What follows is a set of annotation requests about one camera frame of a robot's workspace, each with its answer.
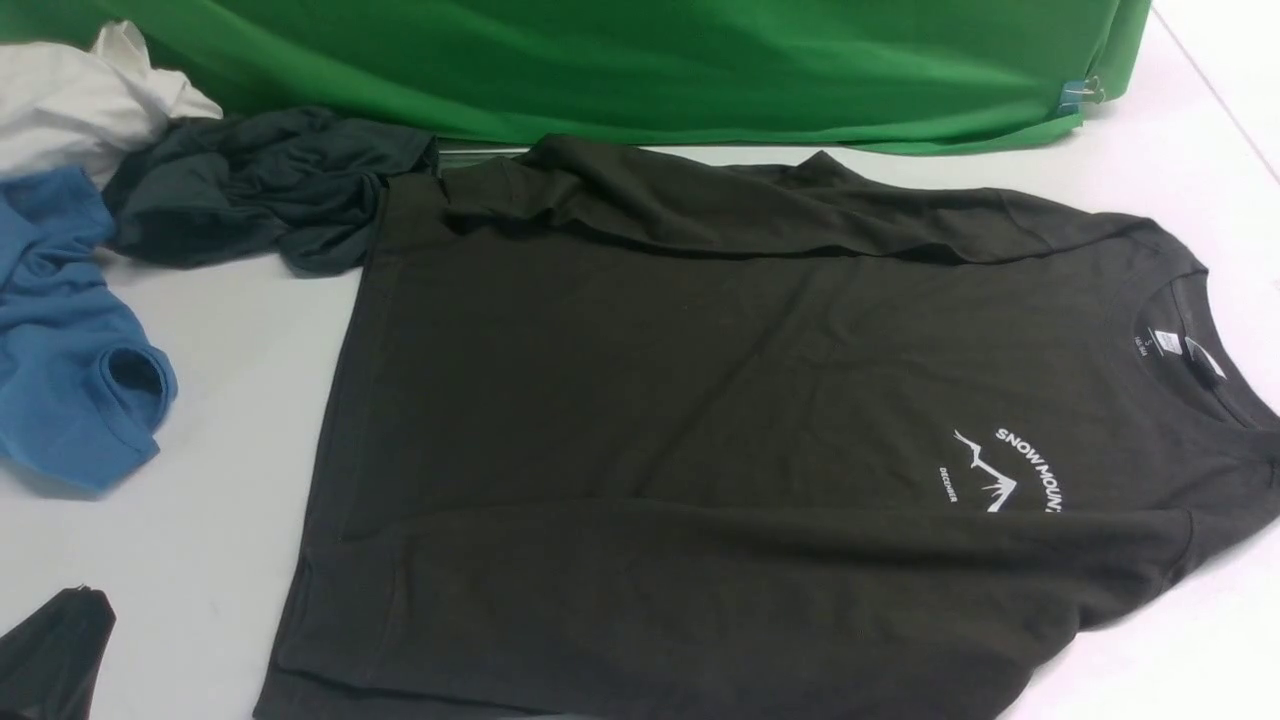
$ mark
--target size tag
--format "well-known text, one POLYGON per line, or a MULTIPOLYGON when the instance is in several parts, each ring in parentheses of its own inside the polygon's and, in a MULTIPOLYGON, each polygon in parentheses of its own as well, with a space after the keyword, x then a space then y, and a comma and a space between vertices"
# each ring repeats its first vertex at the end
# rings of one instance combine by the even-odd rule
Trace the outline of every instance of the size tag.
POLYGON ((1160 343, 1160 348, 1165 352, 1172 352, 1174 355, 1183 354, 1183 343, 1174 333, 1166 333, 1165 331, 1152 331, 1156 336, 1156 342, 1160 343))
POLYGON ((1217 377, 1222 378, 1224 380, 1226 379, 1226 373, 1222 372, 1222 366, 1217 364, 1217 360, 1213 360, 1213 356, 1210 355, 1207 350, 1204 350, 1204 346, 1202 346, 1201 343, 1196 342, 1192 338, 1187 338, 1187 350, 1190 351, 1192 360, 1199 360, 1203 357, 1204 361, 1207 361, 1208 365, 1213 368, 1213 372, 1217 373, 1217 377))

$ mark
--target neckline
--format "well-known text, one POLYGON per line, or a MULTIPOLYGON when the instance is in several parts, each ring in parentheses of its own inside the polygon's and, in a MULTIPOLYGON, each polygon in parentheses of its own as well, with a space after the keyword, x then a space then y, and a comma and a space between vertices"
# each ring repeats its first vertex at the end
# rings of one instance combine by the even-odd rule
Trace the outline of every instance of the neckline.
MULTIPOLYGON (((1280 418, 1253 392, 1228 352, 1224 351, 1219 360, 1233 378, 1230 400, 1224 400, 1222 388, 1215 388, 1213 392, 1225 404, 1245 406, 1256 421, 1252 425, 1231 425, 1187 405, 1152 377, 1133 352, 1130 338, 1143 306, 1174 281, 1196 274, 1207 282, 1208 270, 1189 251, 1160 252, 1153 265, 1139 269, 1125 279, 1111 301, 1102 337, 1096 340, 1105 346, 1102 352, 1120 377, 1124 389, 1137 396, 1143 409, 1158 413, 1162 423, 1185 438, 1210 442, 1233 454, 1280 461, 1280 418)), ((1197 334, 1222 347, 1208 304, 1193 307, 1192 311, 1196 313, 1193 322, 1197 334)))

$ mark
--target fabric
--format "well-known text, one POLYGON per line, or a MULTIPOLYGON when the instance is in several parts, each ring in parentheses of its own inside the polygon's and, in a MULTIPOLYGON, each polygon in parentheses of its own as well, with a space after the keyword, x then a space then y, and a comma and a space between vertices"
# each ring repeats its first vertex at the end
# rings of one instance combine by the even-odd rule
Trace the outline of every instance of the fabric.
POLYGON ((91 256, 113 228, 79 168, 0 181, 0 457, 92 491, 155 456, 178 392, 91 256))
POLYGON ((383 177, 435 164, 429 132, 321 108, 183 123, 104 191, 111 247, 174 268, 279 250, 300 273, 338 274, 364 260, 383 177))
POLYGON ((393 182, 256 716, 989 720, 1277 457, 1149 219, 548 138, 393 182))
POLYGON ((81 587, 0 637, 0 719, 88 720, 114 625, 106 594, 81 587))
POLYGON ((187 76, 151 67, 132 23, 108 23, 84 53, 68 45, 0 45, 0 177, 83 165, 102 187, 124 155, 174 118, 220 118, 187 76))
POLYGON ((0 6, 0 33, 77 40, 129 17, 239 113, 321 104, 522 145, 562 132, 934 154, 1069 133, 1082 118, 1059 115, 1064 83, 1121 96, 1149 6, 383 0, 369 13, 346 0, 46 0, 0 6))

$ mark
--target shirt label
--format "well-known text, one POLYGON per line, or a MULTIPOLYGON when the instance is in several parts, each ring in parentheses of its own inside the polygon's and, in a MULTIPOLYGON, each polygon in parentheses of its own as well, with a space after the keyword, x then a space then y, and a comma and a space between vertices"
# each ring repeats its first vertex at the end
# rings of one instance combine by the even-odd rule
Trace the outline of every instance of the shirt label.
POLYGON ((1156 336, 1156 342, 1160 345, 1161 350, 1166 352, 1172 352, 1174 355, 1183 354, 1183 342, 1174 333, 1166 333, 1165 331, 1152 331, 1156 336))

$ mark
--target printed logo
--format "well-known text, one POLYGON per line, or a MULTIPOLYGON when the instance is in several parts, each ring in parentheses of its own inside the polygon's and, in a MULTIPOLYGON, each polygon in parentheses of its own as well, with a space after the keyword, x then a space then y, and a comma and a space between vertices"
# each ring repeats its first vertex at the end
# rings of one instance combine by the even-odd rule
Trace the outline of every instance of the printed logo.
POLYGON ((983 470, 984 473, 996 479, 996 484, 987 486, 982 489, 989 489, 992 493, 991 497, 995 500, 995 502, 991 503, 991 507, 987 509, 987 512, 1000 512, 1001 506, 1005 505, 1005 501, 1009 500, 1009 496, 1014 495, 1014 491, 1018 489, 1018 483, 1012 478, 1002 474, 1000 470, 982 461, 980 445, 960 434, 960 430, 956 430, 955 433, 956 433, 956 439, 968 445, 969 448, 973 451, 973 464, 969 466, 978 468, 979 470, 983 470))
MULTIPOLYGON (((987 507, 987 512, 1000 512, 1000 509, 1005 506, 1005 501, 1007 501, 1009 497, 1014 495, 1014 491, 1018 489, 1018 480, 1010 478, 1005 473, 1001 473, 983 460, 983 446, 964 437, 960 434, 960 430, 954 432, 955 438, 964 443, 972 454, 973 459, 969 468, 982 470, 992 479, 991 484, 982 486, 982 489, 991 493, 991 505, 987 507)), ((1044 488, 1044 512, 1061 512, 1062 491, 1059 488, 1057 478, 1053 475, 1053 470, 1050 468, 1044 457, 1024 438, 1006 430, 1005 428, 996 430, 996 439, 1009 443, 1010 447, 1012 447, 1030 464, 1032 470, 1036 475, 1038 475, 1041 486, 1044 488)), ((946 468, 938 468, 938 474, 947 491, 947 497, 951 502, 959 502, 959 495, 963 493, 963 487, 960 491, 956 489, 955 483, 951 480, 951 474, 946 468)))

